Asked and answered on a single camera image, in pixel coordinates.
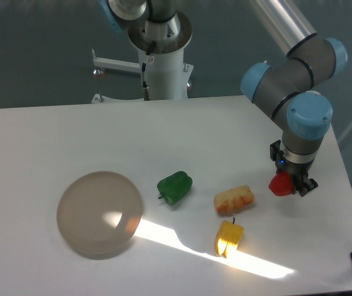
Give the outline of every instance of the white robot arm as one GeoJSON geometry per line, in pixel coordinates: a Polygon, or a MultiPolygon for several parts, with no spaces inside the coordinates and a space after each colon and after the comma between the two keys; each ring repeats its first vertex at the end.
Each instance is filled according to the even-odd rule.
{"type": "MultiPolygon", "coordinates": [[[[99,1],[106,3],[103,7],[110,12],[113,27],[119,31],[128,27],[139,53],[145,99],[187,97],[183,49],[192,30],[175,1],[99,1]]],[[[283,131],[282,140],[270,145],[277,167],[272,192],[304,196],[317,187],[308,178],[308,170],[332,118],[330,102],[308,91],[344,68],[346,49],[334,38],[322,39],[291,0],[248,2],[287,61],[277,68],[267,63],[253,65],[242,78],[241,91],[283,131]]]]}

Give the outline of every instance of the round plate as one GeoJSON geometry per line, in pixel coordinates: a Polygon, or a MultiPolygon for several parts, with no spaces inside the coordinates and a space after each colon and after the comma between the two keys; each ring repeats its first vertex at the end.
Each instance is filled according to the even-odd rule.
{"type": "Polygon", "coordinates": [[[64,192],[58,228],[80,255],[105,259],[135,233],[143,214],[141,195],[126,177],[99,171],[81,177],[64,192]]]}

